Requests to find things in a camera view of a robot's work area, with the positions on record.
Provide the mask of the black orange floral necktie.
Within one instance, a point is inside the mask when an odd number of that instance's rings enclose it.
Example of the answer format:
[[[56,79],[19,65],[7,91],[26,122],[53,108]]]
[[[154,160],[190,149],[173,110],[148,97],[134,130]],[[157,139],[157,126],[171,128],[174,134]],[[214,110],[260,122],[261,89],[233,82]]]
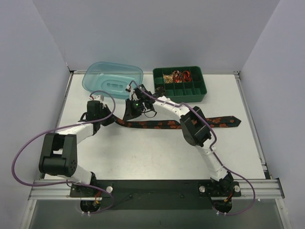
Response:
[[[206,118],[206,121],[211,128],[238,127],[242,122],[235,116],[210,117]],[[115,123],[123,127],[138,129],[181,129],[180,123],[174,120],[124,121],[117,118]]]

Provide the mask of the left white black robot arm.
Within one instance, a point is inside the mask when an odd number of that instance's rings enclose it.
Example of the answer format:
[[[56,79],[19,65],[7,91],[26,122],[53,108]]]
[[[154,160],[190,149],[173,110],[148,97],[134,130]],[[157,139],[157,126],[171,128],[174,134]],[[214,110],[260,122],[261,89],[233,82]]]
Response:
[[[87,103],[85,117],[77,126],[45,135],[39,161],[40,172],[76,184],[96,185],[95,174],[78,165],[77,145],[95,135],[102,125],[115,122],[115,118],[109,107],[99,100]]]

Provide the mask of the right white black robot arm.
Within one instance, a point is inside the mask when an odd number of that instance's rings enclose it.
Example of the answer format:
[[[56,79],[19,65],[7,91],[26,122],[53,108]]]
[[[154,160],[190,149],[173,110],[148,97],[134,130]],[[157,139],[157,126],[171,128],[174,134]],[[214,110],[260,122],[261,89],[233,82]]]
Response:
[[[165,97],[162,90],[152,94],[146,91],[142,84],[135,89],[129,84],[126,91],[130,93],[130,98],[126,99],[123,117],[125,123],[141,116],[146,109],[171,117],[179,122],[186,142],[199,149],[214,186],[223,192],[234,190],[232,172],[225,168],[213,150],[213,145],[217,141],[216,134],[199,107],[191,108],[185,103],[177,104]]]

